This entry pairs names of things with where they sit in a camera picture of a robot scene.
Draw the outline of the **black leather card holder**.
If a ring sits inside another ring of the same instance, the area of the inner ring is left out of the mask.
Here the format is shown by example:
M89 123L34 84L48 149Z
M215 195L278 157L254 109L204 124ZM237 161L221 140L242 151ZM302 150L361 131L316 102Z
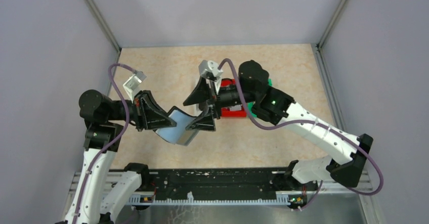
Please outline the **black leather card holder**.
M186 130L187 126L196 119L196 116L190 115L176 106L171 107L168 116L176 123L176 128L181 130Z

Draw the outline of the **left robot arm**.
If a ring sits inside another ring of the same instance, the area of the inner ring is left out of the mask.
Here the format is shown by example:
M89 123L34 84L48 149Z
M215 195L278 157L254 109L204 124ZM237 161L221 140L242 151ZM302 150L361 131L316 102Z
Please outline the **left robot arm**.
M137 190L152 190L153 178L146 164L129 163L121 179L104 195L110 166L122 135L131 124L137 131L176 126L150 91L140 91L133 100L114 101L90 89L78 101L79 115L87 130L83 164L71 206L62 223L115 223L122 208Z

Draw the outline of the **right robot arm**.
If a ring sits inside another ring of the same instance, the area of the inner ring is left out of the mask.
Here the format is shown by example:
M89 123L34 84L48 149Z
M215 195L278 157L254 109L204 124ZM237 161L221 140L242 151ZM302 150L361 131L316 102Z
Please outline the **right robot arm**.
M184 101L185 106L202 105L202 113L187 129L215 131L214 120L223 108L252 103L248 113L268 123L269 130L286 128L307 139L326 153L313 160L290 163L286 176L294 183L332 180L355 188L361 178L373 138L344 132L316 117L292 96L269 85L269 73L253 60L240 64L234 84L221 87L220 64L204 60L200 79Z

